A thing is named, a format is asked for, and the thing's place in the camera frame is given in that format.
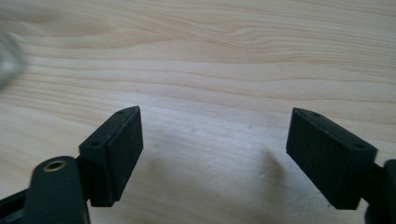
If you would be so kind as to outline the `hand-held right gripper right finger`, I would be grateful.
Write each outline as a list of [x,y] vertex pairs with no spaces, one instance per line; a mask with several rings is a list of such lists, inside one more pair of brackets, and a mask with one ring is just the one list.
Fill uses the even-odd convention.
[[286,150],[333,207],[383,204],[377,149],[325,116],[293,108]]

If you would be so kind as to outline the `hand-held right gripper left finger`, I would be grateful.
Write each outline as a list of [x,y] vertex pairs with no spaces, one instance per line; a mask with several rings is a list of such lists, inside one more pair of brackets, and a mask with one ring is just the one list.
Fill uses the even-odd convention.
[[144,148],[140,108],[114,113],[78,147],[85,197],[94,207],[119,201]]

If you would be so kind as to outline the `blurred clear object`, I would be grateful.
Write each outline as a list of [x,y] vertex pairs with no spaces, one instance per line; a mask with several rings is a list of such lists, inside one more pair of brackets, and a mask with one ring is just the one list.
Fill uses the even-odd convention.
[[24,72],[26,58],[12,34],[0,28],[0,90]]

